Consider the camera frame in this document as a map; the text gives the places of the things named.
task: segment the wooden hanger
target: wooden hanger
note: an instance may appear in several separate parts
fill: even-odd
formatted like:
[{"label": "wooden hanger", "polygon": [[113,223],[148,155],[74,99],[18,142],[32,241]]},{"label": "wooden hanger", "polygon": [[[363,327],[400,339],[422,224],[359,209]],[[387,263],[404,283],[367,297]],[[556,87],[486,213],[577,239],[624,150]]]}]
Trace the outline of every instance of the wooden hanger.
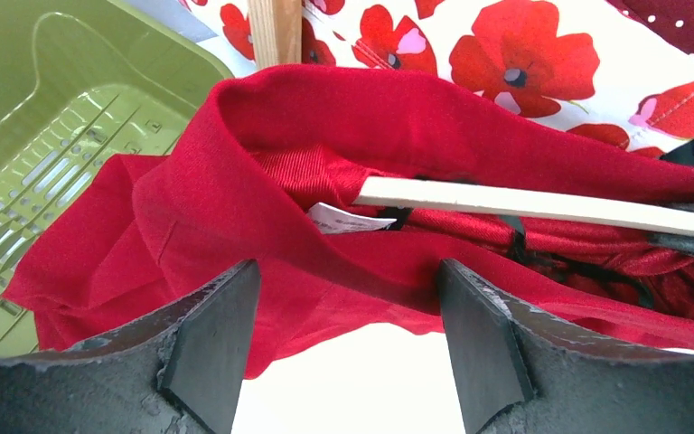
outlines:
[{"label": "wooden hanger", "polygon": [[540,217],[694,236],[694,212],[480,185],[371,176],[355,204]]},{"label": "wooden hanger", "polygon": [[301,0],[249,0],[249,23],[259,69],[302,61]]}]

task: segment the red velvet fabric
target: red velvet fabric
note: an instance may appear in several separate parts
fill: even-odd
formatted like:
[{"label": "red velvet fabric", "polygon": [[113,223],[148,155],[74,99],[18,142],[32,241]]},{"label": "red velvet fabric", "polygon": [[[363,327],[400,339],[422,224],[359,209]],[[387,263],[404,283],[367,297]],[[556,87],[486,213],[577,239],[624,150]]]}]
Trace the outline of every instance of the red velvet fabric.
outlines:
[{"label": "red velvet fabric", "polygon": [[111,158],[5,295],[35,311],[42,348],[64,349],[258,259],[254,377],[369,323],[442,331],[434,275],[455,258],[602,333],[694,348],[694,259],[650,247],[639,231],[524,219],[530,248],[641,277],[660,311],[685,318],[505,259],[511,231],[492,216],[416,210],[402,231],[322,235],[305,215],[315,203],[376,215],[351,206],[369,175],[694,202],[694,167],[542,127],[428,74],[285,66],[220,83],[171,156]]}]

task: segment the green plastic crate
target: green plastic crate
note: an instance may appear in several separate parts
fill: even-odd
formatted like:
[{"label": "green plastic crate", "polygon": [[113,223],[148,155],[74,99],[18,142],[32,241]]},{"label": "green plastic crate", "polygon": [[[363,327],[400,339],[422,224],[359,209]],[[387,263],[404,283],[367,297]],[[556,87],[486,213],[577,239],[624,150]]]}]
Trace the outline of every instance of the green plastic crate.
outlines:
[{"label": "green plastic crate", "polygon": [[[230,76],[121,1],[0,0],[0,296],[105,160],[170,152]],[[0,298],[0,357],[36,349],[33,314]]]}]

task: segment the red garment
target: red garment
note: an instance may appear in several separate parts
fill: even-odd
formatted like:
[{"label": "red garment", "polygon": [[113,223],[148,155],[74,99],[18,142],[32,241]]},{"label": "red garment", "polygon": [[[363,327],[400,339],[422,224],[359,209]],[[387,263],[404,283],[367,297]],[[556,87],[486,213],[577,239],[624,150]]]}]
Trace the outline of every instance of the red garment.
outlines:
[{"label": "red garment", "polygon": [[694,0],[607,0],[666,42],[694,54]]},{"label": "red garment", "polygon": [[[492,251],[511,234],[493,216],[415,210],[402,231],[322,235],[303,210],[325,202],[376,215],[350,206],[369,175],[694,202],[694,167],[540,126],[425,73],[285,66],[220,83],[171,156],[111,158],[5,295],[35,311],[42,348],[64,349],[255,258],[254,377],[369,323],[442,331],[434,275],[455,258],[608,335],[694,348],[694,320],[601,297],[581,278],[571,283],[588,292],[563,286]],[[523,221],[529,248],[647,277],[661,311],[694,317],[694,259],[649,247],[640,231]]]}]

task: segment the red poppy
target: red poppy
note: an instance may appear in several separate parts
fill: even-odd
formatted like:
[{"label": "red poppy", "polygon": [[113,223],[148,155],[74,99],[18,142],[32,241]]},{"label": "red poppy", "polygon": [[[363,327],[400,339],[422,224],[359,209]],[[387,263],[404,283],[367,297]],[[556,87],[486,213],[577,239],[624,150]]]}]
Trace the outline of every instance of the red poppy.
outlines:
[{"label": "red poppy", "polygon": [[315,39],[313,25],[304,18],[302,19],[302,63],[336,65],[336,59],[334,59],[328,45]]},{"label": "red poppy", "polygon": [[392,27],[392,16],[382,5],[367,9],[361,18],[361,38],[352,47],[355,58],[369,68],[402,68],[437,75],[437,60],[427,37],[404,16]]},{"label": "red poppy", "polygon": [[629,146],[629,135],[623,128],[613,124],[581,124],[567,132],[593,138],[621,149],[626,149]]},{"label": "red poppy", "polygon": [[670,137],[694,137],[694,81],[640,102],[629,122]]},{"label": "red poppy", "polygon": [[555,99],[591,98],[600,65],[592,37],[558,37],[558,22],[550,2],[502,0],[485,7],[474,36],[463,36],[451,52],[452,80],[525,118],[558,113]]},{"label": "red poppy", "polygon": [[419,19],[425,19],[435,13],[435,8],[445,0],[416,0]]},{"label": "red poppy", "polygon": [[245,18],[240,9],[233,4],[224,5],[220,9],[222,31],[228,38],[230,45],[235,47],[243,57],[254,60],[254,44],[251,41],[251,26],[249,19]]},{"label": "red poppy", "polygon": [[336,14],[344,7],[344,0],[310,0],[310,3],[327,15]]},{"label": "red poppy", "polygon": [[648,146],[636,149],[632,151],[632,154],[636,154],[638,156],[647,156],[648,158],[661,158],[666,153],[660,150],[658,147]]}]

